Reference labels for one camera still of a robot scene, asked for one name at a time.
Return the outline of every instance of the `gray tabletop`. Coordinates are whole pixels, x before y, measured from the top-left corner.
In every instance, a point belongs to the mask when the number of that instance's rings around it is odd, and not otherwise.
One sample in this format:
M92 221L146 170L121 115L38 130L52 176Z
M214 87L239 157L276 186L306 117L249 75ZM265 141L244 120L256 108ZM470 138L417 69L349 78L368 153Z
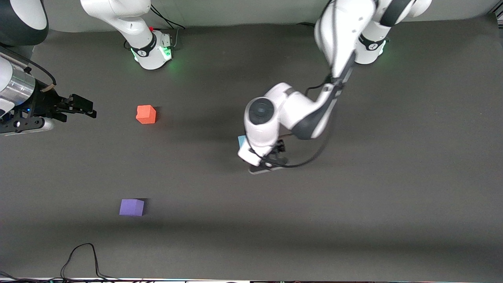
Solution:
M244 107L278 82L321 82L312 28L182 30L154 71L118 32L51 33L33 60L98 117L0 139L0 269L56 276L92 242L120 277L501 282L495 18L402 23L390 37L356 66L323 155L253 176L236 155ZM135 120L142 104L158 107L156 124ZM287 155L319 142L288 138ZM123 198L148 198L146 215L120 217ZM93 268L82 250L67 275Z

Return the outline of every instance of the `gray wall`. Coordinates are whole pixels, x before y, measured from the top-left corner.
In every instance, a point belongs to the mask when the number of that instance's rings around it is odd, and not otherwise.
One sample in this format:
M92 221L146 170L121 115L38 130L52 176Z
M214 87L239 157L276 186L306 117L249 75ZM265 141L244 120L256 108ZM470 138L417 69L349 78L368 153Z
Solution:
M432 6L409 21L467 19L487 13L498 0L433 0ZM51 29L65 32L111 31L88 16L79 0L44 1ZM241 24L294 24L314 22L326 0L152 0L167 18L185 26ZM165 27L153 13L143 16L148 25Z

